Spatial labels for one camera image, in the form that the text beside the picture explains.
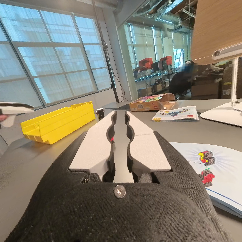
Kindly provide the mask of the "black red yellow lego model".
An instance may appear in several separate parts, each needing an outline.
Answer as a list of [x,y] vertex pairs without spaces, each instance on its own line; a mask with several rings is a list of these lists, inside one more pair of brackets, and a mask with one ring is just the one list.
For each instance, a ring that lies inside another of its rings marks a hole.
[[[103,108],[99,108],[95,111],[95,114],[98,117],[98,120],[102,120],[104,118],[104,109]],[[111,131],[109,132],[110,134],[112,134],[113,136],[111,137],[110,141],[112,144],[114,144],[114,127],[111,128]]]

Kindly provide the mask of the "orange cardboard lego box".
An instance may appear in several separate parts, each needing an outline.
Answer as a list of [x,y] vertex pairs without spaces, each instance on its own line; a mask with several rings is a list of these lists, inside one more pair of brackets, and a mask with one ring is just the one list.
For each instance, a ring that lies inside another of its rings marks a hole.
[[164,93],[138,98],[129,103],[129,107],[132,112],[171,110],[176,102],[177,100],[173,94]]

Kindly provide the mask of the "silver ventilation duct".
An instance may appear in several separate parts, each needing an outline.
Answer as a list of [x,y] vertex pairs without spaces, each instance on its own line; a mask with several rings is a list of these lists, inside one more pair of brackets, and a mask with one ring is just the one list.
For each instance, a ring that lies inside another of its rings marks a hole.
[[162,0],[148,0],[132,17],[146,17],[157,22],[171,23],[175,27],[182,25],[180,16],[171,13],[171,11],[183,1],[165,0],[164,3],[162,2]]

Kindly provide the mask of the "open instruction booklet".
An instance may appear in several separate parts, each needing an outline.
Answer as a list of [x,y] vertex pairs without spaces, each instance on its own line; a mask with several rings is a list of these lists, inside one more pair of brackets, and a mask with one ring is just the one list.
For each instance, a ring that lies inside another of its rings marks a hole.
[[242,153],[212,144],[170,144],[198,174],[213,205],[242,218]]

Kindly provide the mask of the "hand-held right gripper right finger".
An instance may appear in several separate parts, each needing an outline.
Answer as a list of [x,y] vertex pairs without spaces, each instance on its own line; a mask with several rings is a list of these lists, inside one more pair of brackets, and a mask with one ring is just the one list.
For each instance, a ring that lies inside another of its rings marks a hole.
[[125,124],[126,135],[130,139],[127,148],[127,167],[134,182],[138,182],[143,174],[171,171],[154,131],[129,111],[125,111]]

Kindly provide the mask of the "wooden board on white stand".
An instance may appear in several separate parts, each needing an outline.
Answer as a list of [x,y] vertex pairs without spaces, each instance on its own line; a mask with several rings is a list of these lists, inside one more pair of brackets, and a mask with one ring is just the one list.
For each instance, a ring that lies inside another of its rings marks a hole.
[[239,57],[242,54],[242,1],[198,1],[190,56],[198,65],[232,59],[231,101],[201,113],[201,118],[242,127],[237,100]]

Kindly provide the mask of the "closed instruction booklet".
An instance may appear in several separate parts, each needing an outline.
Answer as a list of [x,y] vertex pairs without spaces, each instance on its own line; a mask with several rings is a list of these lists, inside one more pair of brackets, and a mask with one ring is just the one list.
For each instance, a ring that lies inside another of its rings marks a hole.
[[196,107],[193,105],[173,110],[159,110],[151,119],[153,122],[176,122],[190,120],[199,120]]

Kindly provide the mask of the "metal shelf rack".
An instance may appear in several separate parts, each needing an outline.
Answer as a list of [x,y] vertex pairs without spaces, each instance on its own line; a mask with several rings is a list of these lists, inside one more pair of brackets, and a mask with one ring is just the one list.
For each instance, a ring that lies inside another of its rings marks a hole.
[[138,97],[167,92],[172,77],[178,73],[179,69],[180,67],[176,67],[156,72],[153,69],[148,69],[137,73],[135,86]]

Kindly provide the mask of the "black stand pole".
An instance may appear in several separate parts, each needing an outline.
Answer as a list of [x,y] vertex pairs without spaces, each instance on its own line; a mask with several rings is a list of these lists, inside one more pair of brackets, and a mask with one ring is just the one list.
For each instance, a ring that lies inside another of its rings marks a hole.
[[110,65],[110,60],[109,60],[109,57],[108,57],[108,51],[107,51],[108,47],[107,47],[107,44],[106,44],[106,42],[104,40],[104,37],[103,37],[103,34],[102,34],[102,29],[101,29],[101,25],[100,25],[100,21],[99,21],[99,18],[98,18],[98,13],[97,13],[97,8],[96,8],[94,0],[92,0],[92,5],[93,5],[93,9],[94,9],[94,14],[95,14],[95,20],[97,22],[98,32],[99,32],[100,37],[101,37],[102,48],[103,48],[105,60],[106,60],[106,63],[107,63],[108,72],[109,72],[109,75],[110,75],[110,80],[111,80],[111,85],[110,86],[113,89],[116,103],[119,103],[119,98],[118,98],[118,94],[117,94],[117,90],[116,90],[116,86],[115,86],[115,82],[114,82],[114,78],[113,78],[113,72],[112,72],[112,68],[111,68],[111,65]]

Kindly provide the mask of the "large grid window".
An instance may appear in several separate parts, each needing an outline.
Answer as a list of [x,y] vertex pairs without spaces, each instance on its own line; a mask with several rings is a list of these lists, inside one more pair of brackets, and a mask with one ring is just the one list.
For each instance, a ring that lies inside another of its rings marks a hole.
[[43,108],[111,89],[94,17],[1,2],[1,101]]

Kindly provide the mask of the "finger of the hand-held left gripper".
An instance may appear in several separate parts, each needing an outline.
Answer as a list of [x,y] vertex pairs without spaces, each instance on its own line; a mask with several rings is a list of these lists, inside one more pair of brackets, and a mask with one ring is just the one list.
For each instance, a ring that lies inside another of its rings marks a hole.
[[32,113],[34,112],[34,107],[24,103],[16,102],[0,102],[1,114],[22,114],[22,113]]
[[0,127],[9,128],[13,126],[16,114],[8,114],[8,118],[3,122],[0,122]]

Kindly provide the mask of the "dark flat base plate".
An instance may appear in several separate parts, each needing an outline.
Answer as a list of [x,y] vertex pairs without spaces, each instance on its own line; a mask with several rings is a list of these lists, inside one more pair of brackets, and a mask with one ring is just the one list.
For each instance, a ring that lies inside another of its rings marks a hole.
[[123,110],[123,111],[131,111],[129,104],[125,104],[125,105],[120,106],[120,107],[117,107],[117,108],[116,108],[116,107],[107,107],[107,108],[105,108],[105,109],[107,109],[107,110]]

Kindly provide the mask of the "yellow plastic bin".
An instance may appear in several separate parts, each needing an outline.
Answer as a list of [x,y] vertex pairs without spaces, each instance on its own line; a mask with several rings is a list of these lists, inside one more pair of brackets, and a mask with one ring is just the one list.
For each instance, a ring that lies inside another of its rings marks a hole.
[[21,128],[25,138],[52,145],[93,120],[93,103],[89,101],[27,120]]

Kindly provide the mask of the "stack of cardboard boxes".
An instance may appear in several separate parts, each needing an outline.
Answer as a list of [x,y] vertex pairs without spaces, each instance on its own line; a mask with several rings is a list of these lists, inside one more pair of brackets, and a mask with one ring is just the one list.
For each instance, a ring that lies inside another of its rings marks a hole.
[[231,99],[232,71],[232,61],[219,66],[199,65],[191,86],[191,99]]

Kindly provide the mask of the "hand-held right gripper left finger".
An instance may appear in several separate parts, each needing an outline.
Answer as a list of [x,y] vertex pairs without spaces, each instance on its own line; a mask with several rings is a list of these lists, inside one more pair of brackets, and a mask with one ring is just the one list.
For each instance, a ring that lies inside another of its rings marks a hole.
[[70,171],[96,173],[103,182],[113,182],[116,169],[111,139],[116,120],[117,112],[112,111],[87,131],[69,166]]

